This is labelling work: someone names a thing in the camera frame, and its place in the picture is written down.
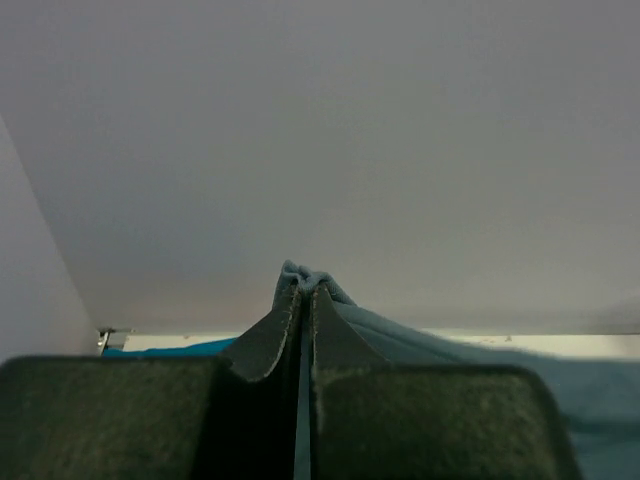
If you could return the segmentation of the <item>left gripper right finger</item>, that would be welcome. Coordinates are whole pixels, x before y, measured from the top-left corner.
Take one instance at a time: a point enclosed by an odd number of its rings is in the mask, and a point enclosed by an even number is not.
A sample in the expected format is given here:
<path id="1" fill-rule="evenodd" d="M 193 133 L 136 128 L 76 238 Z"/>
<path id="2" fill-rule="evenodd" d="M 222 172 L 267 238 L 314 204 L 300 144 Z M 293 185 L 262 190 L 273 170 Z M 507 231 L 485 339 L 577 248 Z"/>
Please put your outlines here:
<path id="1" fill-rule="evenodd" d="M 402 365 L 338 313 L 310 314 L 311 473 L 316 479 L 578 479 L 549 389 L 509 365 Z"/>

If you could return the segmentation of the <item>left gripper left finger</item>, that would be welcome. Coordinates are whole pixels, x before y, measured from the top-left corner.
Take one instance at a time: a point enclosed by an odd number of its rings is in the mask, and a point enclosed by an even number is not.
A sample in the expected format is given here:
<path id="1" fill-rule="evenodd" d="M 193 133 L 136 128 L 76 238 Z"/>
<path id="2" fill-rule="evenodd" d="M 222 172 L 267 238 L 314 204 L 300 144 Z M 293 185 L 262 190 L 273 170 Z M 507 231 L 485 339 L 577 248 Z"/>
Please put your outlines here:
<path id="1" fill-rule="evenodd" d="M 289 479 L 302 299 L 214 356 L 24 356 L 1 367 L 5 479 Z"/>

